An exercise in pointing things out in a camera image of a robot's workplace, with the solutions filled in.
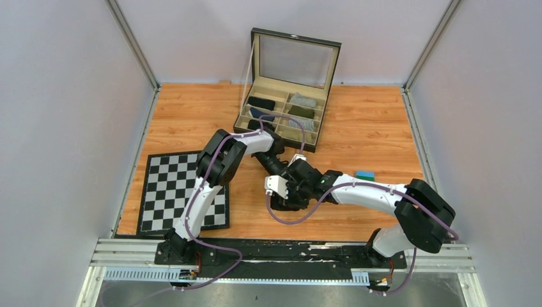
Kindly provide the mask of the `black underwear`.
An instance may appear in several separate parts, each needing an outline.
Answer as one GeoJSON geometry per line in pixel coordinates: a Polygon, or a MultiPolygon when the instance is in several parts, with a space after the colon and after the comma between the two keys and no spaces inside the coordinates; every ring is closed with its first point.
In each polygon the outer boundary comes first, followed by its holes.
{"type": "Polygon", "coordinates": [[[302,199],[297,196],[292,199],[284,199],[274,193],[270,197],[270,208],[276,211],[299,211],[305,210],[308,206],[308,199],[302,199]]]}

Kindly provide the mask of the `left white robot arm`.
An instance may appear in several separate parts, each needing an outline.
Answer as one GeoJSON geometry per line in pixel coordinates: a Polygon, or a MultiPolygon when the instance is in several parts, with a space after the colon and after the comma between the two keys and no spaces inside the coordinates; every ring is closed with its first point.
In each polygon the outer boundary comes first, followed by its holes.
{"type": "Polygon", "coordinates": [[[178,222],[166,232],[158,244],[156,264],[189,264],[195,258],[197,240],[205,214],[219,191],[231,182],[242,159],[255,157],[269,175],[285,179],[283,188],[272,192],[272,210],[306,209],[309,201],[319,198],[322,174],[302,158],[282,161],[278,155],[285,149],[285,140],[264,127],[252,132],[230,134],[219,129],[196,159],[196,183],[178,222]]]}

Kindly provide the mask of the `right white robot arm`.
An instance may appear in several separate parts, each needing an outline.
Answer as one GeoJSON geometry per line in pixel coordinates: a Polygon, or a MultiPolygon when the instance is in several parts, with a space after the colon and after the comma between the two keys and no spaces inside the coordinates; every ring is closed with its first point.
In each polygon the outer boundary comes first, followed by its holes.
{"type": "Polygon", "coordinates": [[[455,218],[454,209],[425,181],[407,185],[380,184],[340,171],[285,173],[287,197],[276,196],[274,210],[306,209],[310,200],[322,203],[360,205],[397,219],[397,224],[378,228],[362,254],[368,264],[381,267],[395,254],[421,249],[437,254],[447,240],[455,218]]]}

